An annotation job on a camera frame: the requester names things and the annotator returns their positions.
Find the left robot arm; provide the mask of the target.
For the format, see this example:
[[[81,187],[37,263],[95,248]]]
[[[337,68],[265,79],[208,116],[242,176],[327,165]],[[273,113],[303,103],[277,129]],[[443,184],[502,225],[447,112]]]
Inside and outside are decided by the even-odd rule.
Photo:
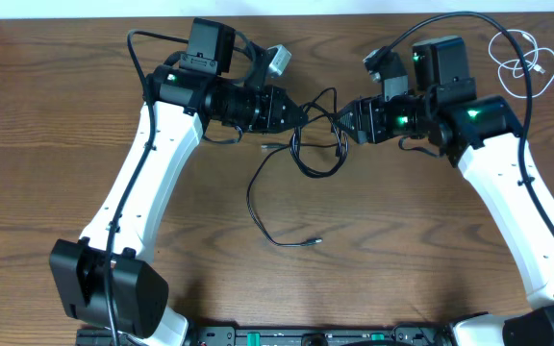
[[[176,182],[211,121],[239,134],[278,134],[306,114],[268,77],[290,62],[283,45],[241,47],[250,66],[228,73],[241,33],[195,18],[183,49],[140,75],[143,106],[130,151],[105,202],[75,241],[58,240],[49,265],[67,316],[105,328],[119,345],[183,345],[189,321],[168,304],[152,267],[157,233]]]

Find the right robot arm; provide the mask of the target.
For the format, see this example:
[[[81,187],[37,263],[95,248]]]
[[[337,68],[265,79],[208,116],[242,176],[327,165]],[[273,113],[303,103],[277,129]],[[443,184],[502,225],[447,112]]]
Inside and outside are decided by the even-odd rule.
[[[437,338],[444,345],[554,345],[554,199],[535,166],[523,128],[506,100],[478,97],[460,37],[413,47],[416,88],[398,54],[371,52],[365,69],[379,95],[338,112],[338,126],[359,143],[425,138],[481,197],[516,262],[530,311],[465,317]]]

